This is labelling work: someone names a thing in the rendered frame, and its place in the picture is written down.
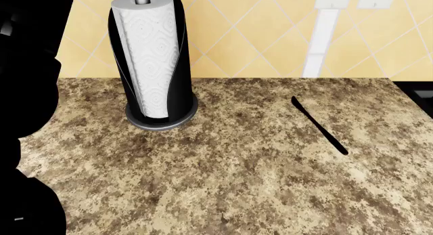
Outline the black stove top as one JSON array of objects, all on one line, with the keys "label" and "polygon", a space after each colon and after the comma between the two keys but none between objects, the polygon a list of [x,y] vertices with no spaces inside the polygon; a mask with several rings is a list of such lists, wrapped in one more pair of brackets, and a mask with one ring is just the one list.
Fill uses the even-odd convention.
[{"label": "black stove top", "polygon": [[433,82],[395,81],[394,84],[433,119]]}]

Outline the black table knife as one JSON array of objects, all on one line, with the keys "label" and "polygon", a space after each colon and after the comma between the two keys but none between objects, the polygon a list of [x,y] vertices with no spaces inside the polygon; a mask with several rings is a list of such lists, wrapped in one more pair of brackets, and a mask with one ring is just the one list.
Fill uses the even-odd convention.
[{"label": "black table knife", "polygon": [[295,96],[292,96],[291,103],[299,110],[301,111],[315,126],[318,128],[318,130],[322,133],[322,135],[343,155],[348,155],[348,150],[333,136],[331,135],[326,129],[324,129],[309,113],[308,111],[302,106],[302,104],[297,100]]}]

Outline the black paper towel holder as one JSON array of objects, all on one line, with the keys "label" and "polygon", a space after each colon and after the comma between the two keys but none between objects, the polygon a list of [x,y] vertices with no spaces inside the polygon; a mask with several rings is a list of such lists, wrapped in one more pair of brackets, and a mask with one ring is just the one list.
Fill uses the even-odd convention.
[{"label": "black paper towel holder", "polygon": [[[149,131],[174,129],[188,122],[198,109],[198,100],[191,86],[191,66],[185,11],[181,0],[173,1],[179,43],[179,57],[168,88],[168,116],[163,119],[153,119],[141,113],[129,74],[124,49],[122,48],[118,27],[115,23],[112,6],[108,17],[110,45],[127,97],[127,105],[125,106],[127,119],[132,125]],[[135,0],[135,2],[138,5],[151,3],[150,0]]]}]

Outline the white wall conduit strip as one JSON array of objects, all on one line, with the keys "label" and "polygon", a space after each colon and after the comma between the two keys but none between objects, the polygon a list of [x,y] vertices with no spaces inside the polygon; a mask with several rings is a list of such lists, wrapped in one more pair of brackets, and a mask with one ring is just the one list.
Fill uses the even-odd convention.
[{"label": "white wall conduit strip", "polygon": [[302,70],[302,78],[318,78],[329,49],[340,10],[319,9]]}]

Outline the white paper towel roll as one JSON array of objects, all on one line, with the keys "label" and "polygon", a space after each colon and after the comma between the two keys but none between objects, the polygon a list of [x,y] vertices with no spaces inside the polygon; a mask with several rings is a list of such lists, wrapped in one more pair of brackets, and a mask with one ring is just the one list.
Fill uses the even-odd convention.
[{"label": "white paper towel roll", "polygon": [[140,111],[163,119],[179,43],[174,1],[150,1],[114,0],[111,6]]}]

